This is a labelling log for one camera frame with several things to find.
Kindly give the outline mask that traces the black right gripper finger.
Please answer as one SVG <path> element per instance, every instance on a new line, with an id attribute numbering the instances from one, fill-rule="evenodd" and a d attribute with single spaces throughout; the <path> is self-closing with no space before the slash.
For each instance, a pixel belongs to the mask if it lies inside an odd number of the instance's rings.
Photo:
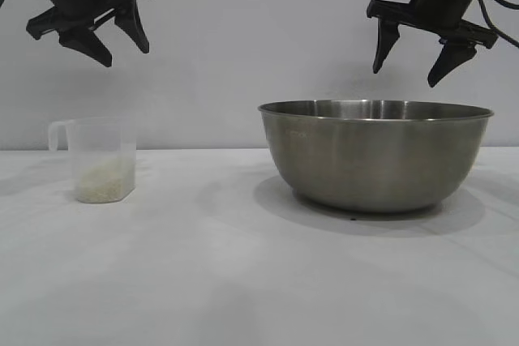
<path id="1" fill-rule="evenodd" d="M 440 39 L 440 43 L 443 48 L 427 76 L 427 82 L 431 88 L 435 87 L 452 70 L 471 60 L 477 53 L 475 43 L 471 41 Z"/>
<path id="2" fill-rule="evenodd" d="M 377 46 L 374 62 L 372 65 L 374 74 L 377 74 L 381 70 L 385 59 L 392 50 L 392 47 L 399 40 L 401 36 L 399 32 L 399 26 L 399 22 L 378 18 Z"/>

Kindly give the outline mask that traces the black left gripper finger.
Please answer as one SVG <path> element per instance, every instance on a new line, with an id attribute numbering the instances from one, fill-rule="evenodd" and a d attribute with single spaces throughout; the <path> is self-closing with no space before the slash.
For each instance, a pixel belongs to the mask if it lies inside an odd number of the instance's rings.
<path id="1" fill-rule="evenodd" d="M 131 38 L 142 53 L 149 53 L 149 41 L 141 23 L 136 0 L 128 0 L 116 10 L 114 23 Z"/>
<path id="2" fill-rule="evenodd" d="M 59 44 L 80 52 L 105 67 L 112 66 L 112 54 L 88 28 L 72 28 L 59 34 Z"/>

